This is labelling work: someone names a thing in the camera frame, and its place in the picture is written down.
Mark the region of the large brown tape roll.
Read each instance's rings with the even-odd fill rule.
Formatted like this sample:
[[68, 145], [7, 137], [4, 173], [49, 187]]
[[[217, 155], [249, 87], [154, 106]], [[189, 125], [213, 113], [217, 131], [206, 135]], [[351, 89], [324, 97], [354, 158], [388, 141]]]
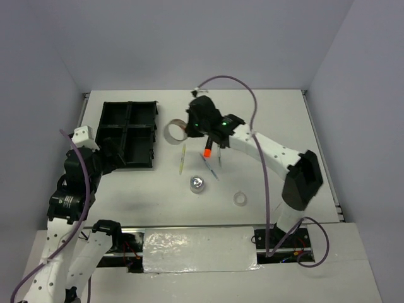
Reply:
[[170, 145], [179, 145], [187, 140], [186, 122], [181, 119], [173, 119], [163, 129], [163, 137]]

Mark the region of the clear jar of paper clips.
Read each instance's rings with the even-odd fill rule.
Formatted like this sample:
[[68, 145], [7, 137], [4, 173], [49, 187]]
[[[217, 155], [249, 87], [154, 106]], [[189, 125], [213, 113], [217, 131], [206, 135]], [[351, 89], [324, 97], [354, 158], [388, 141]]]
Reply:
[[190, 177], [189, 187], [192, 193], [199, 194], [205, 189], [205, 180], [199, 175], [193, 175]]

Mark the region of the small clear tape roll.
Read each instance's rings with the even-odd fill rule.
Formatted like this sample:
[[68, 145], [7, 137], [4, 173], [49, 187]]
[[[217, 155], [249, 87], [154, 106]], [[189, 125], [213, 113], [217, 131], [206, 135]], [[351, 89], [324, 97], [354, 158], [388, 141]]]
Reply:
[[234, 194], [233, 197], [234, 205], [243, 207], [247, 205], [247, 196], [242, 192], [238, 191]]

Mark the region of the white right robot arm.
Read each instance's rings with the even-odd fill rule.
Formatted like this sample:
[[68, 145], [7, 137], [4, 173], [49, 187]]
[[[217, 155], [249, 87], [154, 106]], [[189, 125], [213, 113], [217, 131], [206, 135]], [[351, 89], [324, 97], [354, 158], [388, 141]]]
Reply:
[[274, 226], [275, 242], [290, 246], [297, 238], [294, 225], [304, 216], [309, 202], [323, 185], [316, 154], [283, 146], [251, 129], [240, 117], [221, 115], [211, 98], [200, 96], [190, 102], [186, 134], [208, 136], [221, 148], [231, 148], [264, 164], [284, 181], [282, 212]]

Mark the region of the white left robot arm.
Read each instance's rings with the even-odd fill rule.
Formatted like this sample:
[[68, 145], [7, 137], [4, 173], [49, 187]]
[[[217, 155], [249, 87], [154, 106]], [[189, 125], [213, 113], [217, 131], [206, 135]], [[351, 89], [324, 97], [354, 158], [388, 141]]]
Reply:
[[120, 250], [124, 243], [120, 223], [99, 220], [79, 255], [74, 255], [102, 176], [124, 161], [110, 138], [97, 145], [89, 126], [63, 136], [71, 148], [64, 161], [64, 173], [49, 199], [40, 263], [23, 279], [31, 281], [23, 302], [80, 302], [104, 254]]

